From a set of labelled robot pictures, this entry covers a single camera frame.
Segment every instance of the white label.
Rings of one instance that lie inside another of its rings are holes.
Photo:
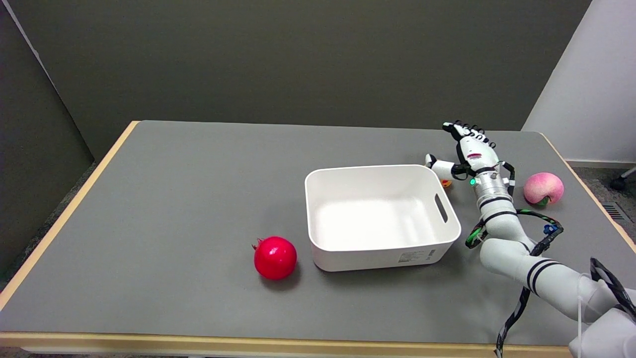
[[[428,250],[405,252],[399,257],[398,262],[423,261],[428,253]]]
[[[402,254],[397,262],[428,261],[435,254],[435,249],[428,251],[409,251]]]

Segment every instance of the pink peach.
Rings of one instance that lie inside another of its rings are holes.
[[[558,176],[552,173],[536,173],[523,186],[523,196],[530,204],[554,204],[561,199],[565,188]]]

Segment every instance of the gray table surface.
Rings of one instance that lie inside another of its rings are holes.
[[[488,132],[521,185],[551,171],[565,232],[546,256],[599,258],[636,287],[635,254],[546,140]],[[326,273],[312,262],[303,181],[318,168],[455,161],[442,131],[141,122],[0,312],[0,330],[315,340],[493,343],[521,287],[485,271],[463,239],[478,220],[466,182],[449,198],[462,237],[430,266]],[[544,222],[522,218],[534,238]],[[295,274],[262,280],[257,237],[298,250]],[[508,343],[566,345],[576,323],[536,297]]]

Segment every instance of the bin handle hole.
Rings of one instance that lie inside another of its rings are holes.
[[[444,206],[441,204],[441,199],[439,198],[439,194],[435,194],[435,205],[438,206],[439,214],[441,215],[441,219],[445,222],[448,222],[448,214],[444,209]]]

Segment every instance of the white plastic box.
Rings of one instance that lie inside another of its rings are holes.
[[[305,179],[312,255],[325,271],[432,264],[461,225],[420,165],[319,169]]]

